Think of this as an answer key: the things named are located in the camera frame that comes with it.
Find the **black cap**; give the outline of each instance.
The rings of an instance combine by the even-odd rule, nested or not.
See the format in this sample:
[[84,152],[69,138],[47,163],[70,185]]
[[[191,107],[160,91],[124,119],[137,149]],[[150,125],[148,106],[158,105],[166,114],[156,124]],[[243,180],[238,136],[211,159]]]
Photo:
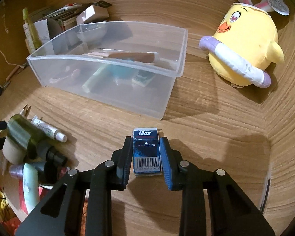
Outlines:
[[64,166],[68,161],[67,157],[46,140],[42,140],[37,144],[36,152],[43,160],[52,161],[56,166]]
[[58,169],[52,161],[38,161],[30,163],[38,172],[38,180],[41,183],[55,184],[57,182]]

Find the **purple and white plush tube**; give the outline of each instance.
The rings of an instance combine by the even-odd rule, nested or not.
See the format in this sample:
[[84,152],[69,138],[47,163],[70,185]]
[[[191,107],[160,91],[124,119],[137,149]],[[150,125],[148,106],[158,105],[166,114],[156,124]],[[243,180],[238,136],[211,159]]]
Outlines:
[[202,50],[209,50],[234,72],[249,80],[253,85],[267,88],[271,84],[270,76],[259,68],[252,66],[246,59],[228,48],[212,36],[204,36],[199,42]]

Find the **plush toy eye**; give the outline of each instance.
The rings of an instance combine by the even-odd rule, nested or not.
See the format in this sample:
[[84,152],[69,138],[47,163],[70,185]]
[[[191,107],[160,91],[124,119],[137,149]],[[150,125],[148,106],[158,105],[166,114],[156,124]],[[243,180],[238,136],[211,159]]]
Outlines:
[[240,11],[235,11],[233,15],[230,17],[230,22],[235,22],[240,17]]

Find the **orange beak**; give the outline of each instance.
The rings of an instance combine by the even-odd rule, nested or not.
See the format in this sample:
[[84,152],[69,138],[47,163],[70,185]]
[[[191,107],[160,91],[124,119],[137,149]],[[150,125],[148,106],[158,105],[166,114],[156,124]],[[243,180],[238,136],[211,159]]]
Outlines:
[[219,26],[219,28],[217,29],[217,32],[219,33],[225,33],[230,29],[230,25],[227,24],[227,22],[225,21],[222,25]]

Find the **max logo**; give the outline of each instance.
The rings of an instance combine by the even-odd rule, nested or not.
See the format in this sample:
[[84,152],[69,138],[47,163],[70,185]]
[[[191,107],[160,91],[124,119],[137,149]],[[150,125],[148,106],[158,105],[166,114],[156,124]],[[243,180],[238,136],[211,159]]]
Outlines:
[[150,135],[151,135],[151,132],[140,131],[140,132],[139,132],[139,135],[140,135],[140,136],[150,136]]

